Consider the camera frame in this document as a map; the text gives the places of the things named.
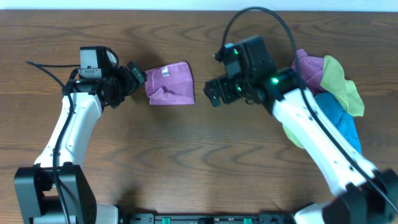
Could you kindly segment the green cloth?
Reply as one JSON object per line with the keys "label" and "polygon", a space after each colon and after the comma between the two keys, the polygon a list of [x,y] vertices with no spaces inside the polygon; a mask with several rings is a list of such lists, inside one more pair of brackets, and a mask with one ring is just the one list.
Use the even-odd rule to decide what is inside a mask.
{"label": "green cloth", "polygon": [[326,92],[333,94],[344,111],[350,114],[353,119],[358,116],[362,117],[364,115],[364,103],[354,81],[345,78],[343,67],[337,59],[330,55],[323,58],[323,78],[320,85]]}

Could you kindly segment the dark purple cloth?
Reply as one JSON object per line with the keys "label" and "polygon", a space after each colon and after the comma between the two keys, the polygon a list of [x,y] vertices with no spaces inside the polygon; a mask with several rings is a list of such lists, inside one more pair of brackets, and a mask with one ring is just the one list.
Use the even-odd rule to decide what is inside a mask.
{"label": "dark purple cloth", "polygon": [[304,49],[297,51],[299,73],[313,96],[326,92],[320,85],[323,78],[324,58],[309,56]]}

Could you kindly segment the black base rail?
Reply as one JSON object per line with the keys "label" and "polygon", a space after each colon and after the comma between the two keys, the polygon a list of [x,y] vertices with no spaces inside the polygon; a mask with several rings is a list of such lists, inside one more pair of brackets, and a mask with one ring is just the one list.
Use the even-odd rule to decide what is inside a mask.
{"label": "black base rail", "polygon": [[136,213],[123,215],[120,224],[295,224],[290,214],[260,213],[257,215],[186,215]]}

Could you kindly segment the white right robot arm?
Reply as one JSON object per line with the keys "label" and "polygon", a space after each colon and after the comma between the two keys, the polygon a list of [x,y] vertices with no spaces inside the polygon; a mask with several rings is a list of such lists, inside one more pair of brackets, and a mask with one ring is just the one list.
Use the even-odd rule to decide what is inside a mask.
{"label": "white right robot arm", "polygon": [[295,212],[295,223],[389,223],[397,217],[397,174],[379,171],[342,136],[295,70],[275,67],[261,37],[223,44],[215,59],[226,73],[205,85],[212,105],[241,98],[263,105],[300,141],[334,196]]}

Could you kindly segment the light purple cloth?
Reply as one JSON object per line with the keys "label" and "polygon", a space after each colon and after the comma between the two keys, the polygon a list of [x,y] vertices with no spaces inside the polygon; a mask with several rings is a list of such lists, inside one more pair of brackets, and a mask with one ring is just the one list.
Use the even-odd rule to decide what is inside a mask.
{"label": "light purple cloth", "polygon": [[151,105],[194,105],[193,75],[187,62],[145,71],[146,94]]}

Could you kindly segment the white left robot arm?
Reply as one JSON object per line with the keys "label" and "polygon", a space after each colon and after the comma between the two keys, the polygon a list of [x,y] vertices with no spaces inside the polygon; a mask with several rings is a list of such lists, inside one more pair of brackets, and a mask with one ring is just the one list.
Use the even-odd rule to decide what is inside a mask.
{"label": "white left robot arm", "polygon": [[49,142],[14,186],[24,223],[126,223],[115,205],[100,205],[83,173],[91,134],[104,109],[117,108],[147,80],[134,63],[119,64],[109,47],[81,47],[62,88],[62,110]]}

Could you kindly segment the blue cloth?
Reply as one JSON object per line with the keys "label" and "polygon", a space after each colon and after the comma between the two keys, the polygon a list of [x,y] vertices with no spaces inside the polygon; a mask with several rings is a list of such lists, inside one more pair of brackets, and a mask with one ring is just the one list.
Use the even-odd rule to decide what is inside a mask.
{"label": "blue cloth", "polygon": [[361,143],[353,117],[344,111],[332,93],[319,93],[315,96],[315,101],[336,129],[361,154]]}

